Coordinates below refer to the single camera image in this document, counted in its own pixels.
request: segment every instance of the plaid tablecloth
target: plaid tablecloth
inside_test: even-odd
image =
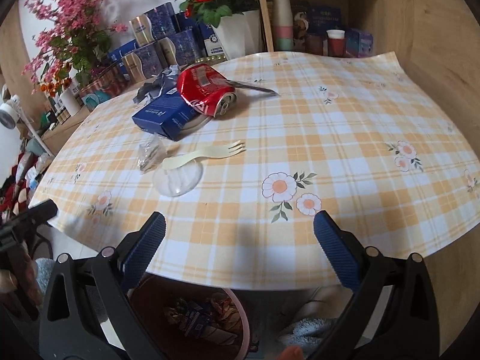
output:
[[[247,150],[205,160],[200,184],[160,196],[137,169],[150,137],[131,120],[127,93],[101,104],[72,135],[35,193],[58,205],[51,224],[100,250],[138,230],[153,211],[166,239],[148,271],[249,290],[337,279],[313,234],[327,210],[385,255],[432,254],[480,221],[480,163],[395,54],[334,59],[291,52],[224,62],[226,77],[275,89],[241,91],[237,107],[180,143],[180,153],[236,140]]]

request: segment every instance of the pink flower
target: pink flower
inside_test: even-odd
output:
[[[115,32],[124,32],[128,30],[128,27],[125,24],[121,23],[112,26],[112,30],[114,30]]]

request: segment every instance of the clear plastic lid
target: clear plastic lid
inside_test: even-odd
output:
[[[174,198],[193,190],[202,173],[202,164],[196,160],[171,170],[164,170],[160,165],[153,174],[153,185],[160,195]]]

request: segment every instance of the barcode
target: barcode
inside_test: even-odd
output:
[[[197,69],[197,78],[201,87],[210,85],[210,81],[207,78],[207,72],[204,66]]]

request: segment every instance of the blue gripper pad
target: blue gripper pad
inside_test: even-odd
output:
[[[354,293],[357,292],[362,282],[361,263],[350,252],[342,239],[342,230],[326,211],[320,211],[315,215],[313,232],[342,285]]]
[[[120,286],[124,293],[140,283],[148,264],[165,237],[166,228],[165,217],[160,212],[154,212],[140,229],[138,239],[121,262],[123,278]]]

